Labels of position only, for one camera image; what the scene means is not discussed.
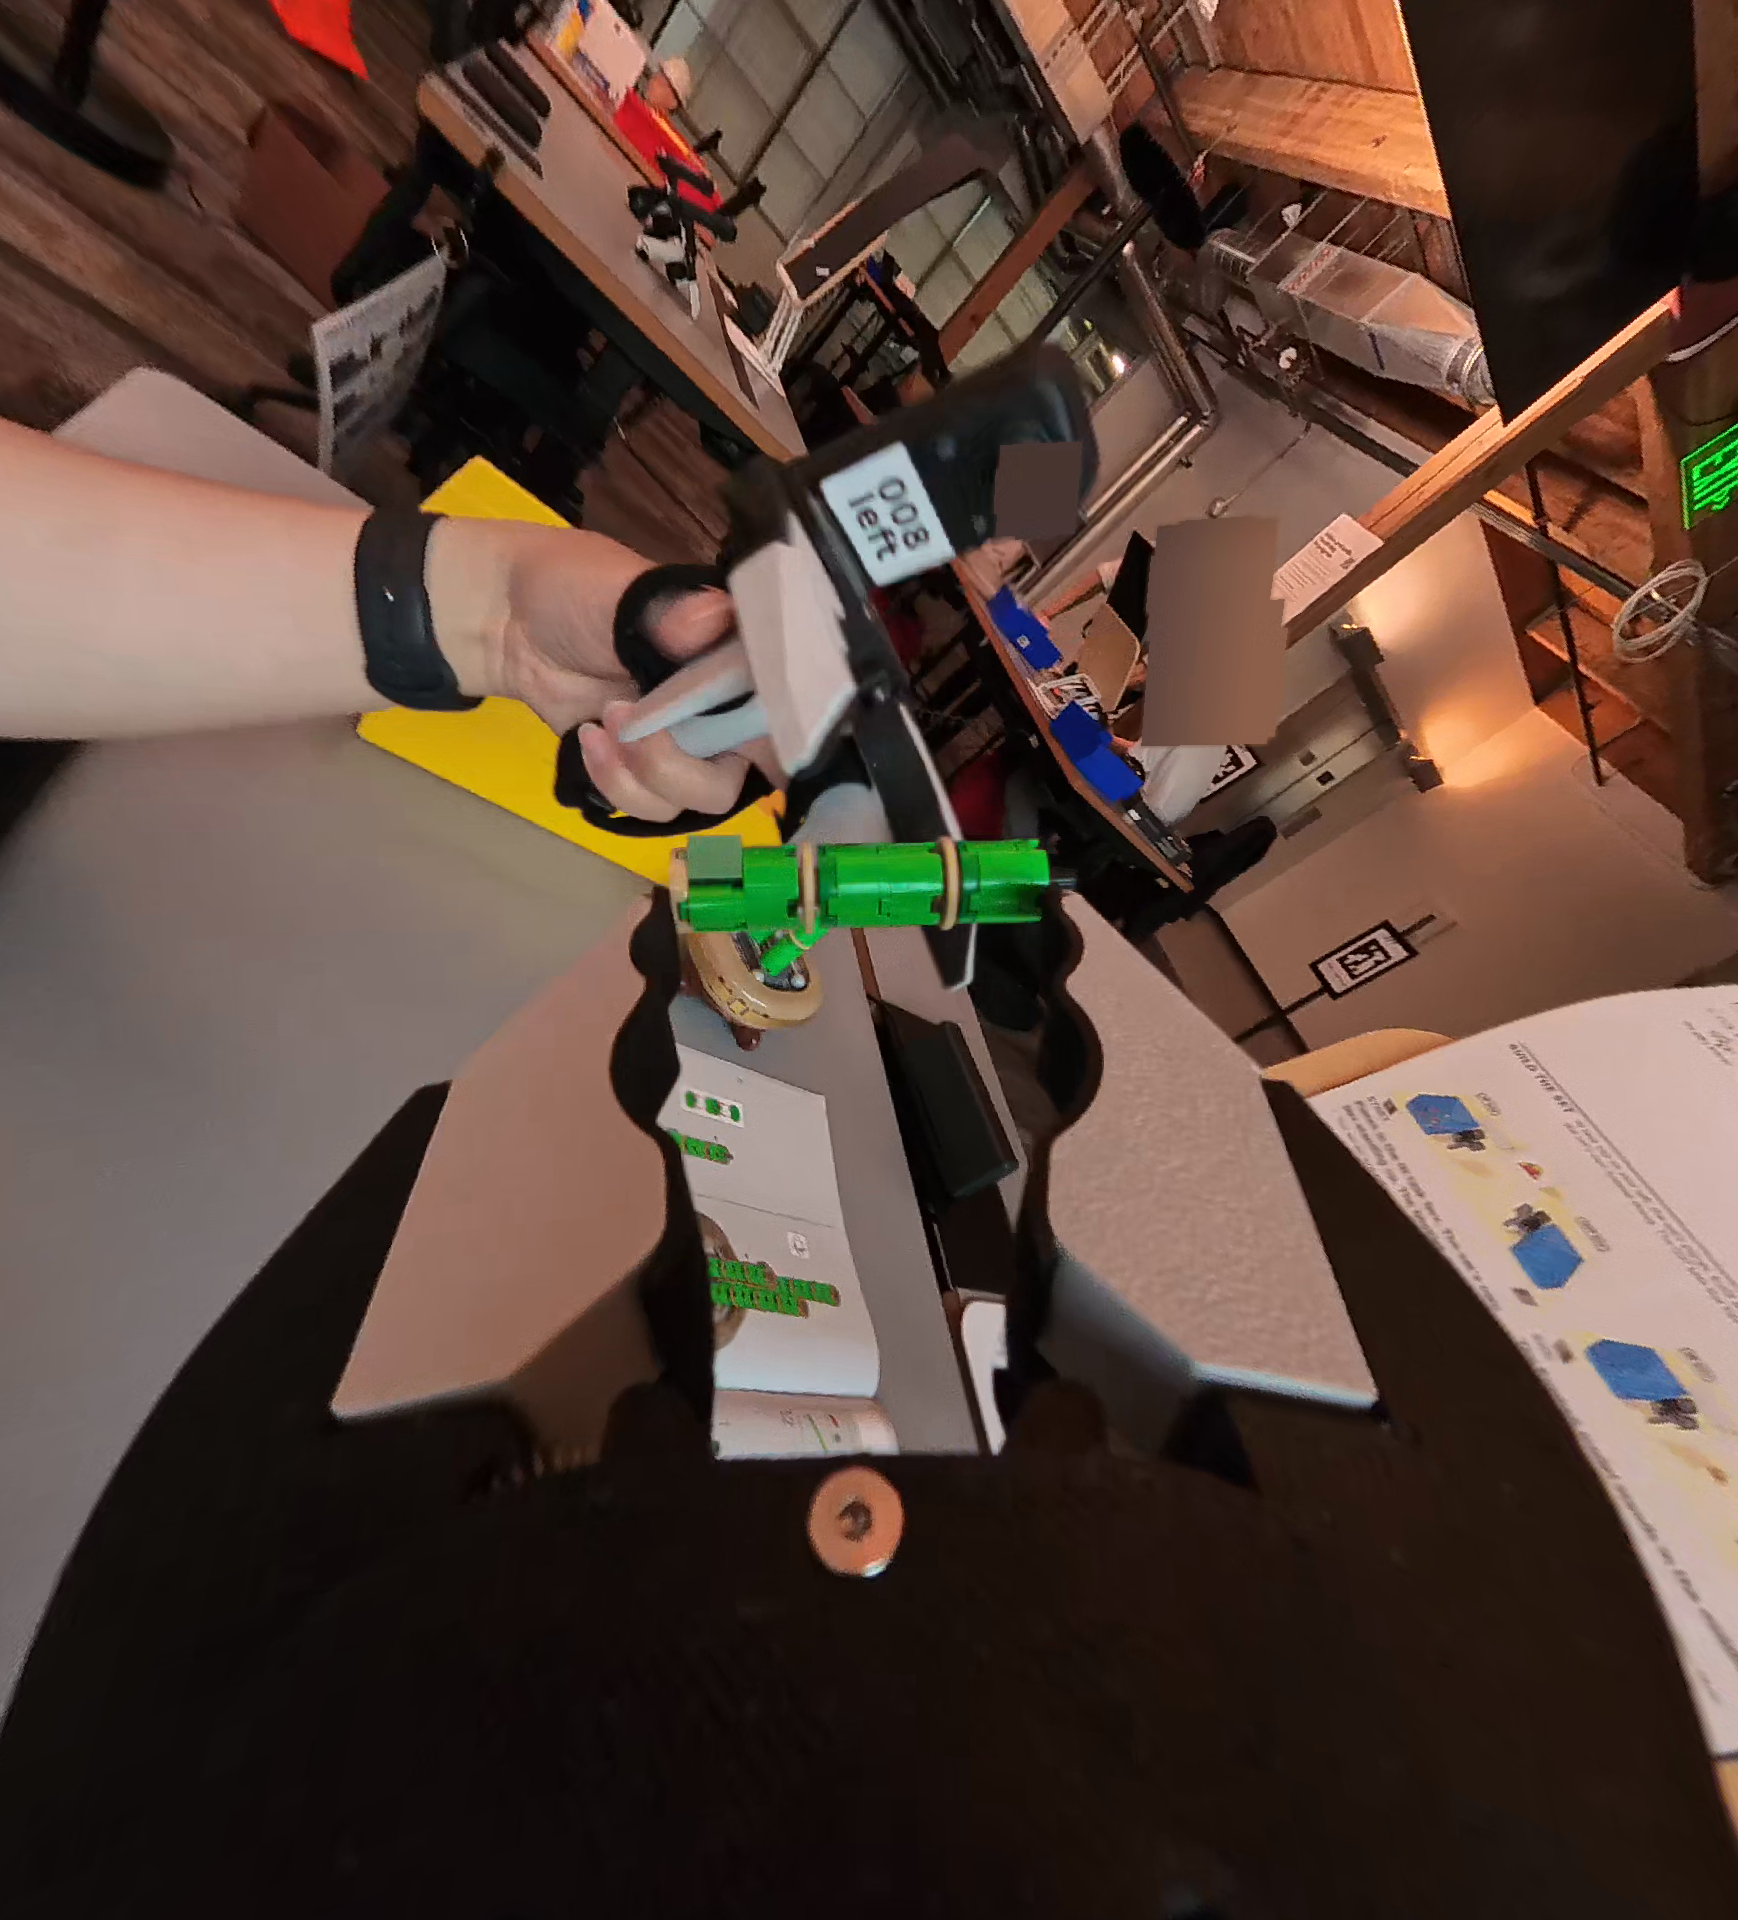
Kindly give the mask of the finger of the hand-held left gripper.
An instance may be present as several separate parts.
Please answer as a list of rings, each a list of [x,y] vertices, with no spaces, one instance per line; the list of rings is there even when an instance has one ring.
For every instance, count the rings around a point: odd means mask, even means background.
[[[965,923],[965,829],[933,767],[933,749],[898,695],[866,695],[855,708],[850,744],[880,804],[887,838],[934,855],[934,912],[924,945],[940,987],[970,990],[981,936]]]
[[[764,741],[787,777],[811,773],[855,708],[855,669],[811,541],[764,541],[732,565],[732,620]]]

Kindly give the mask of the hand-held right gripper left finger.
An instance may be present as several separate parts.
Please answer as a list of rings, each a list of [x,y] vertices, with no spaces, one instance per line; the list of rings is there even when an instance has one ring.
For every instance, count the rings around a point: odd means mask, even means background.
[[[617,1402],[662,1386],[706,1451],[706,1246],[662,1127],[676,993],[650,890],[460,1065],[329,1419],[499,1402],[548,1453],[601,1453]]]

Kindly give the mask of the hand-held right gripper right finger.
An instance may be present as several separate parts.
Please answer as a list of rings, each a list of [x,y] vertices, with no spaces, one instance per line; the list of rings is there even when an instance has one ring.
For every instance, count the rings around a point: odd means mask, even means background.
[[[1367,1419],[1382,1386],[1264,1070],[1079,892],[1047,912],[1047,965],[1032,1356],[1131,1451],[1170,1451],[1230,1402]]]

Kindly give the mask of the green bamboo stalk brick piece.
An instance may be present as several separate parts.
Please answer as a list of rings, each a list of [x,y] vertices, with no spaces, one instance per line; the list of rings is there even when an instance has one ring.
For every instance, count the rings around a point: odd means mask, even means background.
[[[740,833],[692,833],[670,855],[676,923],[750,944],[818,944],[872,928],[1029,928],[1060,890],[1065,880],[1037,838],[741,847]]]

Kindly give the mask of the bamboo brick model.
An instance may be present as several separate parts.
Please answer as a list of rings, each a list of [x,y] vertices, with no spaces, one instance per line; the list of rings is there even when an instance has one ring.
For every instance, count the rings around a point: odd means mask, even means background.
[[[740,1050],[757,1050],[764,1034],[808,1025],[822,1010],[822,977],[800,945],[787,945],[787,967],[764,976],[764,945],[750,930],[679,930],[679,987]]]

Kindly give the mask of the yellow plastic bin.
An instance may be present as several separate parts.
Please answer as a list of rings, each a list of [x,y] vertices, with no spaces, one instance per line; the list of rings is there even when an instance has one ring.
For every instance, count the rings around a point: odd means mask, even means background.
[[[494,520],[494,526],[541,526],[568,537],[570,526],[505,474],[494,463],[463,463],[451,484],[425,499],[427,514]],[[354,728],[367,749],[417,767],[499,812],[533,822],[640,883],[670,883],[670,855],[686,847],[676,829],[618,833],[593,829],[578,806],[556,804],[556,756],[564,741],[518,699],[479,699],[476,711],[367,711]]]

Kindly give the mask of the person's left forearm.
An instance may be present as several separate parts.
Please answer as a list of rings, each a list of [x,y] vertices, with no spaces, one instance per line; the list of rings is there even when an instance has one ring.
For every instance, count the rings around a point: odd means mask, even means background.
[[[359,506],[123,468],[0,420],[0,741],[376,711]]]

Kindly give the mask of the grey desk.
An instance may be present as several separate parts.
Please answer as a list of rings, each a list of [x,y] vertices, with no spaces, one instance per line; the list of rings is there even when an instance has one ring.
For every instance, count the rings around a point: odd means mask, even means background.
[[[0,851],[0,1710],[120,1453],[618,867],[354,723],[80,749]]]

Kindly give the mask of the person's left hand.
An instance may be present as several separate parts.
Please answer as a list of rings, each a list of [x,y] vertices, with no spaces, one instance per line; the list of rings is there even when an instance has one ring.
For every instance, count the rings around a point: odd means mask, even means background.
[[[499,520],[446,520],[425,562],[455,683],[531,708],[578,749],[608,812],[740,812],[750,779],[787,786],[764,741],[709,762],[686,756],[676,731],[618,741],[640,695],[617,660],[617,611],[648,573],[650,562],[608,537]]]

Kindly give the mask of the open instruction booklet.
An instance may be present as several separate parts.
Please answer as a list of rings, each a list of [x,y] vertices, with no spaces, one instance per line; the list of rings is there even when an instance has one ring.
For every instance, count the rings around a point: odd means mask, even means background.
[[[686,1154],[706,1251],[709,1451],[722,1458],[898,1453],[822,1096],[679,1050],[662,1127]]]

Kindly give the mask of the black power box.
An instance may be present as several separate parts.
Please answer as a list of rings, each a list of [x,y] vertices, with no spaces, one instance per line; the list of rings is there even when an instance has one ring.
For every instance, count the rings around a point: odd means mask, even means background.
[[[997,1192],[1019,1170],[1019,1154],[955,1020],[933,1020],[876,998],[876,1046],[902,1160],[933,1217]]]

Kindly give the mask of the document stand with sheet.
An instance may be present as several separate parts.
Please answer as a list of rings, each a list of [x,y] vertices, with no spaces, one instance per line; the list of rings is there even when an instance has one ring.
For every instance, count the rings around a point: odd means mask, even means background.
[[[1170,1445],[1268,1912],[1738,1913],[1738,990],[1264,1080],[1382,1386]]]

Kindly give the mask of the black wristband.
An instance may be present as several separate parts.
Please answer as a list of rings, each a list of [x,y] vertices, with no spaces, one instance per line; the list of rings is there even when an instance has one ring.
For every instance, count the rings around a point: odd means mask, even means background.
[[[363,681],[384,708],[401,711],[476,711],[455,681],[427,593],[427,548],[440,514],[367,506],[354,541],[354,617]]]

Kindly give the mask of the grey background table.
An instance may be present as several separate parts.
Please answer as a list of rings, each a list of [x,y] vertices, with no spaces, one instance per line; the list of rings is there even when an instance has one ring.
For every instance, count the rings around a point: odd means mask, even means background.
[[[479,169],[499,155],[494,191],[511,226],[531,226],[531,253],[548,257],[556,293],[602,340],[593,372],[570,383],[570,439],[602,444],[633,391],[657,391],[693,423],[719,428],[750,454],[798,463],[800,428],[787,396],[750,372],[722,318],[722,280],[698,253],[698,306],[637,257],[637,217],[627,208],[633,159],[601,132],[583,102],[550,81],[550,115],[531,144],[488,115],[463,63],[440,63],[417,85],[425,155],[460,155],[455,169]]]

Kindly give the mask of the black hanging panel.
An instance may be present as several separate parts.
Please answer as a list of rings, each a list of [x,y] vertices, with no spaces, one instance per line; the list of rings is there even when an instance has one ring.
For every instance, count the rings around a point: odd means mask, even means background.
[[[1502,420],[1677,291],[1701,198],[1685,0],[1406,0]]]

